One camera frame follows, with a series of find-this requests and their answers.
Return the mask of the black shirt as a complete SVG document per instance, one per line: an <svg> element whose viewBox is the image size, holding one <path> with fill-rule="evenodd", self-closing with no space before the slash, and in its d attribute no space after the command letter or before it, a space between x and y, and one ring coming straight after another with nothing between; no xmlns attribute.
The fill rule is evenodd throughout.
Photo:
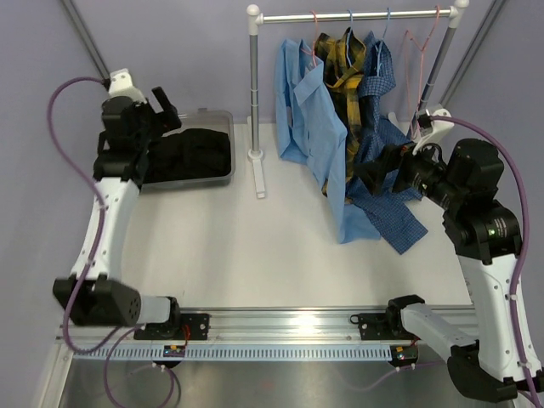
<svg viewBox="0 0 544 408"><path fill-rule="evenodd" d="M150 144L146 184L209 179L231 171L230 138L225 132L188 128Z"/></svg>

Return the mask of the dark blue checked shirt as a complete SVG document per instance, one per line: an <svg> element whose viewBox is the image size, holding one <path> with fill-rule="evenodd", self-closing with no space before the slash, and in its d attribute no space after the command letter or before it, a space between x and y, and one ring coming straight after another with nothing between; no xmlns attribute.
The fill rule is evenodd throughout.
<svg viewBox="0 0 544 408"><path fill-rule="evenodd" d="M379 39L372 32L363 40L367 47L364 73L359 85L362 143L355 158L357 163L375 160L386 145L403 145L406 136L380 113L380 99L396 86L391 53L384 43L382 51L381 76L376 75ZM348 198L361 208L381 237L399 254L411 249L428 232L406 206L407 201L419 200L421 195L413 189L393 193L396 173L389 173L384 181L382 192L371 195L360 179L348 187Z"/></svg>

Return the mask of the blue hanger for checked shirt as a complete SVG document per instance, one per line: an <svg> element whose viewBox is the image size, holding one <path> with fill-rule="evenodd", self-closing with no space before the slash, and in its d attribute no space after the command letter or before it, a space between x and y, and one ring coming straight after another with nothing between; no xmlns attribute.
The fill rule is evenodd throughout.
<svg viewBox="0 0 544 408"><path fill-rule="evenodd" d="M391 20L391 8L390 8L390 7L387 7L386 24L385 24L385 26L384 26L384 30L383 30L382 36L381 36L381 38L379 39L379 41L377 42L377 45L376 45L376 51L377 51L376 75L377 75L378 77L381 76L381 70L382 70L382 66L383 66L383 63L382 63L382 54L383 54L383 48L384 48L385 38L386 38L387 33L388 33L388 28L389 28L390 20Z"/></svg>

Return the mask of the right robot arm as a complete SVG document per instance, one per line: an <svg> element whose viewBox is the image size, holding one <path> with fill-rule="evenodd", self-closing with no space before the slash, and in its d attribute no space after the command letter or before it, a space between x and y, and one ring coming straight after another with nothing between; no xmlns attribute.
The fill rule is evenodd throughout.
<svg viewBox="0 0 544 408"><path fill-rule="evenodd" d="M384 325L393 337L425 342L446 363L463 396L490 403L543 390L543 366L531 347L514 279L522 233L516 216L496 199L503 169L497 148L480 139L458 142L448 161L436 144L389 144L377 159L354 168L372 194L395 173L394 191L414 189L443 210L445 233L475 309L477 336L462 333L416 295L391 299Z"/></svg>

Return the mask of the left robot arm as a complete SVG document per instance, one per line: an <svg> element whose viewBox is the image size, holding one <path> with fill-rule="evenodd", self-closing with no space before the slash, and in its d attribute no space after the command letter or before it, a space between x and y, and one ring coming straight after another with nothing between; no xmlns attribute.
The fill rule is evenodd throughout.
<svg viewBox="0 0 544 408"><path fill-rule="evenodd" d="M174 298L145 296L121 279L122 250L149 166L148 149L181 126L164 90L156 87L152 93L161 111L134 91L113 93L101 106L104 129L93 174L83 178L93 192L87 234L70 275L53 285L53 295L64 310L64 326L152 324L165 339L182 330Z"/></svg>

